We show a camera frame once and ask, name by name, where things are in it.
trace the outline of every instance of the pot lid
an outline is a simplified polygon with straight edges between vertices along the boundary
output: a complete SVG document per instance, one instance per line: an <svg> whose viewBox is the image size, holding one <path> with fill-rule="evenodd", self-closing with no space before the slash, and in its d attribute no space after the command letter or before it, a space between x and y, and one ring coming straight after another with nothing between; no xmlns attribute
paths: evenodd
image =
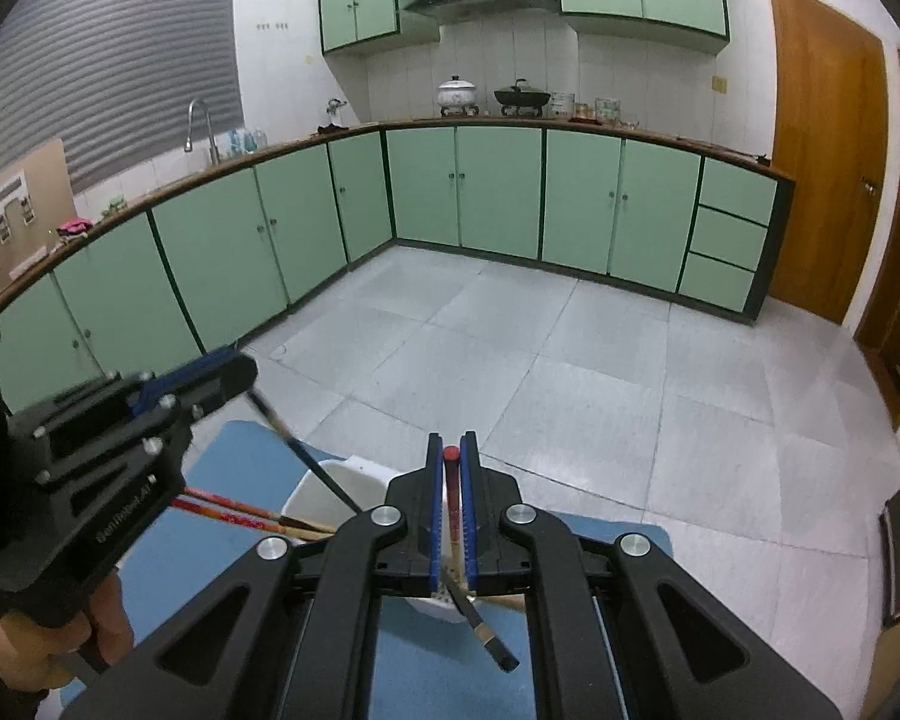
<svg viewBox="0 0 900 720"><path fill-rule="evenodd" d="M437 89L476 89L469 81L461 81L460 76L450 76L449 81L443 81L442 84L437 86Z"/></svg>
<svg viewBox="0 0 900 720"><path fill-rule="evenodd" d="M509 86L501 86L499 89L496 89L497 92L524 92L528 95L545 95L547 94L542 89L538 89L535 86L530 86L527 83L527 79L516 79L516 83L511 84Z"/></svg>

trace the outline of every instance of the triangular cutout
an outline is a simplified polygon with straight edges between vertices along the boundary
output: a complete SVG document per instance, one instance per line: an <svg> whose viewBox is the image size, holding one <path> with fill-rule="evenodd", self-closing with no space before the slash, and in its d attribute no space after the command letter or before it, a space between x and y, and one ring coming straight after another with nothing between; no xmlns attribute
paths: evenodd
<svg viewBox="0 0 900 720"><path fill-rule="evenodd" d="M697 682L712 682L746 663L743 650L672 584L660 584L656 591Z"/></svg>
<svg viewBox="0 0 900 720"><path fill-rule="evenodd" d="M250 588L234 587L160 656L160 668L201 688L210 682Z"/></svg>

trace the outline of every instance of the gray window blind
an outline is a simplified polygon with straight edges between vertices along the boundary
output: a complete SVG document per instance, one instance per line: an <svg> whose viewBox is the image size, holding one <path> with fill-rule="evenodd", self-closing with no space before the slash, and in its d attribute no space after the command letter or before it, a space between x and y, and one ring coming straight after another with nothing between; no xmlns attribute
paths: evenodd
<svg viewBox="0 0 900 720"><path fill-rule="evenodd" d="M0 171L59 137L82 191L183 148L195 97L217 132L244 123L233 0L20 0L0 29Z"/></svg>

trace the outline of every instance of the blue mat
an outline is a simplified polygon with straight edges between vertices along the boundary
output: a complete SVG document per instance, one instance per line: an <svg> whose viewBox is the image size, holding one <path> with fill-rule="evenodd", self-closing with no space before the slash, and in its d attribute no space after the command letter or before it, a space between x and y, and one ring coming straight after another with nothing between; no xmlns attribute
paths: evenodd
<svg viewBox="0 0 900 720"><path fill-rule="evenodd" d="M421 456L425 447L420 448ZM314 450L322 461L334 456ZM234 421L204 451L187 483L266 509L281 509L305 472L303 463L273 432ZM645 533L671 552L663 528L556 514L580 536L614 541ZM125 605L138 640L149 635L243 552L259 533L177 509L164 514L137 541L121 571ZM380 614L370 717L379 720L457 717L536 717L530 643L524 615L482 604L481 613L521 664L498 670L466 624L418 613L400 598L385 598ZM79 688L72 685L67 693Z"/></svg>

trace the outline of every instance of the white pot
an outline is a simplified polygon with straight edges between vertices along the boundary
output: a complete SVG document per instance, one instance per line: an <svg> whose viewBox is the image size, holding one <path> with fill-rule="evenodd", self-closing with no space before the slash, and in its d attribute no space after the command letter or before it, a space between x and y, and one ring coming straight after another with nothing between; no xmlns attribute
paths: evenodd
<svg viewBox="0 0 900 720"><path fill-rule="evenodd" d="M463 108L477 101L477 87L460 76L451 76L437 87L437 105L441 108Z"/></svg>

